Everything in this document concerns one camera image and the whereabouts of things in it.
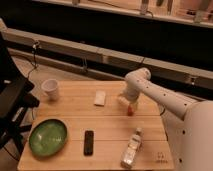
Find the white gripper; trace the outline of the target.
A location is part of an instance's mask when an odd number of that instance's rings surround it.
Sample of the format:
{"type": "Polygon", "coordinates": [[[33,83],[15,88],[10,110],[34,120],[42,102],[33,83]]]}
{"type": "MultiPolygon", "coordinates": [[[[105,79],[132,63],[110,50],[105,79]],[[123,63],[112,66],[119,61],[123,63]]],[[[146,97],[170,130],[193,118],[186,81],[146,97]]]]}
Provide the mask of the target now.
{"type": "Polygon", "coordinates": [[[117,97],[118,102],[121,104],[126,105],[126,104],[128,104],[128,101],[133,102],[133,103],[131,103],[131,108],[132,108],[133,112],[136,112],[138,109],[138,101],[136,101],[138,98],[139,98],[139,92],[132,88],[129,88],[129,87],[126,87],[123,90],[122,94],[119,94],[117,97]]]}

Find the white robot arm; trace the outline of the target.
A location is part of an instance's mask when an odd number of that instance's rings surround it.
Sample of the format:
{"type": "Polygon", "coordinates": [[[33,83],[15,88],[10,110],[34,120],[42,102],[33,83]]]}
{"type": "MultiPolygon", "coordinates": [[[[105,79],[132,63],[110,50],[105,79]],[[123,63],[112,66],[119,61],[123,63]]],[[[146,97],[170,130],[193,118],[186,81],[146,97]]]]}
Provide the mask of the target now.
{"type": "Polygon", "coordinates": [[[195,100],[154,84],[150,78],[147,68],[127,73],[121,96],[135,103],[143,93],[184,121],[179,171],[213,171],[213,100],[195,100]]]}

